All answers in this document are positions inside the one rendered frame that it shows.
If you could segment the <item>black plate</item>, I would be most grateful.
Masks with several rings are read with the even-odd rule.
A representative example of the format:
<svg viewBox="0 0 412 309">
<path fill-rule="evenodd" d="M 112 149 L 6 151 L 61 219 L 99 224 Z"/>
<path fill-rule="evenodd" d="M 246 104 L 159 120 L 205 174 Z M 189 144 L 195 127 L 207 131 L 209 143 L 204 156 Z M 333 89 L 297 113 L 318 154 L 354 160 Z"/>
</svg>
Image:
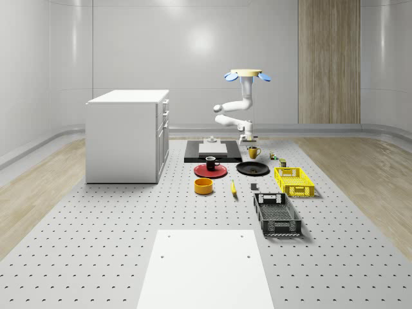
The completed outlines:
<svg viewBox="0 0 412 309">
<path fill-rule="evenodd" d="M 236 165 L 236 169 L 247 176 L 264 176 L 270 172 L 267 165 L 259 162 L 241 162 Z"/>
</svg>

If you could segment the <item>red plate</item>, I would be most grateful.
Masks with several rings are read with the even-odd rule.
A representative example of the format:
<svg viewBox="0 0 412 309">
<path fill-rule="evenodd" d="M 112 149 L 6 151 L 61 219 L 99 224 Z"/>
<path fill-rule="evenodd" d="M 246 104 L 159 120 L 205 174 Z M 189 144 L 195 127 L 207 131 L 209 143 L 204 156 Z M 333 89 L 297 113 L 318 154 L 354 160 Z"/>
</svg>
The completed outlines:
<svg viewBox="0 0 412 309">
<path fill-rule="evenodd" d="M 214 170 L 207 169 L 207 164 L 200 164 L 194 168 L 195 175 L 201 178 L 221 178 L 227 174 L 227 168 L 223 165 L 216 165 Z"/>
</svg>

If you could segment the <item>drone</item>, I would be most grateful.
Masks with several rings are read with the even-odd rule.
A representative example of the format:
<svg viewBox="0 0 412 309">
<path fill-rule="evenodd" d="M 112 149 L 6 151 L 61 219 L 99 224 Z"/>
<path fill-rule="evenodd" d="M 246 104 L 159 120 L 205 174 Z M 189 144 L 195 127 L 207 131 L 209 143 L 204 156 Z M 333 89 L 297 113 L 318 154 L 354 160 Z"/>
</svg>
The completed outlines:
<svg viewBox="0 0 412 309">
<path fill-rule="evenodd" d="M 253 69 L 233 69 L 224 75 L 227 81 L 234 81 L 238 77 L 259 77 L 260 79 L 270 82 L 271 77 L 264 74 L 262 70 Z"/>
</svg>

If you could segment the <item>yellow bowl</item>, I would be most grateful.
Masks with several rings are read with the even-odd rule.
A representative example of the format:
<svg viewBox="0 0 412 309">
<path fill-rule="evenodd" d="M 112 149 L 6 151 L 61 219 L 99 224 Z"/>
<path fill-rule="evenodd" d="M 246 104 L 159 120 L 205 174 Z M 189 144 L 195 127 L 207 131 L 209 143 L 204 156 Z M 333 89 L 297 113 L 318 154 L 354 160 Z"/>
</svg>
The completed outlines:
<svg viewBox="0 0 412 309">
<path fill-rule="evenodd" d="M 213 181 L 210 178 L 198 178 L 194 181 L 194 191 L 197 194 L 207 195 L 213 191 Z"/>
</svg>

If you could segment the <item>yellow basket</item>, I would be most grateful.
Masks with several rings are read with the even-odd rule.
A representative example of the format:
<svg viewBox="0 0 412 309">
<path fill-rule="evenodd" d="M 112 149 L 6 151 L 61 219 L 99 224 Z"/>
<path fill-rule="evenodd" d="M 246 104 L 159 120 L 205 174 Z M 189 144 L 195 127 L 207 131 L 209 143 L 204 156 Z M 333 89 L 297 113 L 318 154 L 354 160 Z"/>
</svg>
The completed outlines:
<svg viewBox="0 0 412 309">
<path fill-rule="evenodd" d="M 274 178 L 289 196 L 314 196 L 315 185 L 300 167 L 276 167 Z"/>
</svg>

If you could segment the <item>dark grey basket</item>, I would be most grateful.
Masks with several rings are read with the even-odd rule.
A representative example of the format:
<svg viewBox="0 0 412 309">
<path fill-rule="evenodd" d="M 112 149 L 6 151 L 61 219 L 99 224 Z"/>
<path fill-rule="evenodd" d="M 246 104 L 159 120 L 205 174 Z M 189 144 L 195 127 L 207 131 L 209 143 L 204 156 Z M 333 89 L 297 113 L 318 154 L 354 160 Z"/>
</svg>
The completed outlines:
<svg viewBox="0 0 412 309">
<path fill-rule="evenodd" d="M 301 218 L 285 193 L 255 193 L 254 207 L 264 234 L 301 234 Z"/>
</svg>

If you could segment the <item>white cabinet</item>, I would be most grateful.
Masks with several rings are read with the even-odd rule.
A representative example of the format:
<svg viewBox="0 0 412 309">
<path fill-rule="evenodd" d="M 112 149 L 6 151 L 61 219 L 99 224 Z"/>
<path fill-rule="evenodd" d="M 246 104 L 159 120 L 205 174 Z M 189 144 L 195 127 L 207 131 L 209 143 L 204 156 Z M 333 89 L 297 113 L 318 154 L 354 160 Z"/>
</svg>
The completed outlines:
<svg viewBox="0 0 412 309">
<path fill-rule="evenodd" d="M 113 90 L 86 104 L 86 182 L 158 183 L 169 152 L 169 90 Z"/>
</svg>

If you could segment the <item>white board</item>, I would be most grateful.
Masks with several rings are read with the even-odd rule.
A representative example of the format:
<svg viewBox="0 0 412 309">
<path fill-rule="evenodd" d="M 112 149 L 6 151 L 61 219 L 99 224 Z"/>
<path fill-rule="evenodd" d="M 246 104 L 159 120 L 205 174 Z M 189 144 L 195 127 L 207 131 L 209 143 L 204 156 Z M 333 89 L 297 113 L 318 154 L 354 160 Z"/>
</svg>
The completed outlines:
<svg viewBox="0 0 412 309">
<path fill-rule="evenodd" d="M 253 230 L 159 230 L 137 309 L 274 309 Z"/>
</svg>

